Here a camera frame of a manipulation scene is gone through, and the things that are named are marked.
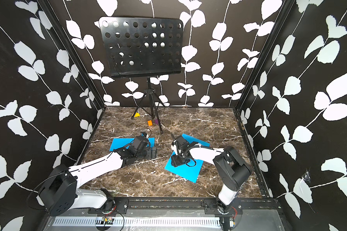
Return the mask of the cyan paper sheet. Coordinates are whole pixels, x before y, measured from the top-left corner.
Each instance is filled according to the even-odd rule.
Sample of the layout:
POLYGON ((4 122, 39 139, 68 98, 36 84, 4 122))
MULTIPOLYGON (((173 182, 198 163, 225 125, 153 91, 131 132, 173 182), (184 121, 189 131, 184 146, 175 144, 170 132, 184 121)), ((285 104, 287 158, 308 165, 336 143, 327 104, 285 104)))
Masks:
MULTIPOLYGON (((189 135, 182 134, 182 136, 189 143, 196 141, 196 142, 200 143, 202 146, 207 146, 207 147, 210 146, 209 143, 204 142, 204 141, 199 140, 199 139, 196 139, 196 138, 191 137, 189 135)), ((196 163, 193 160, 190 160, 189 166, 184 164, 184 165, 181 165, 178 167, 174 167, 171 164, 171 159, 169 159, 164 169, 173 173, 173 174, 176 174, 176 175, 178 175, 178 176, 180 176, 180 177, 182 177, 188 181, 196 183, 198 175, 199 175, 200 170, 201 170, 202 165, 203 165, 203 160, 197 160, 196 159, 195 161, 196 161, 196 163)))
POLYGON ((121 148, 126 144, 131 143, 133 140, 134 138, 116 138, 112 141, 109 151, 112 152, 115 149, 121 148))

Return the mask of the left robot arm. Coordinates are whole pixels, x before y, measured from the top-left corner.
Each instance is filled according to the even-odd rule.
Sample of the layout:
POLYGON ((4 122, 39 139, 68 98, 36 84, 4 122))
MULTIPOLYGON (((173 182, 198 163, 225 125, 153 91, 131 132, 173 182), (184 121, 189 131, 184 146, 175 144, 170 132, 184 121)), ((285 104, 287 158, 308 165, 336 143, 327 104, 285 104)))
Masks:
POLYGON ((86 190, 81 187, 101 175, 141 160, 155 159, 156 156, 154 144, 145 136, 137 136, 132 142, 99 159, 71 167, 57 166, 41 184, 38 197, 53 217, 79 208, 91 208, 109 214, 117 205, 108 190, 86 190))

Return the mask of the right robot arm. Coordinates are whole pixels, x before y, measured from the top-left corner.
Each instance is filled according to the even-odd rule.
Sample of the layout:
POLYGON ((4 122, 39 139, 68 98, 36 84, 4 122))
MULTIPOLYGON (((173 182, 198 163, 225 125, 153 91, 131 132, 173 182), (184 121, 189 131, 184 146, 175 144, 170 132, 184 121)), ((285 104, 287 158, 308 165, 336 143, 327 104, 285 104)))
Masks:
POLYGON ((232 146, 211 148, 194 141, 189 143, 183 136, 178 136, 171 145, 174 155, 172 166, 187 165, 191 160, 201 160, 214 165, 223 182, 218 194, 217 204, 227 209, 243 184, 252 174, 252 170, 239 152, 232 146))

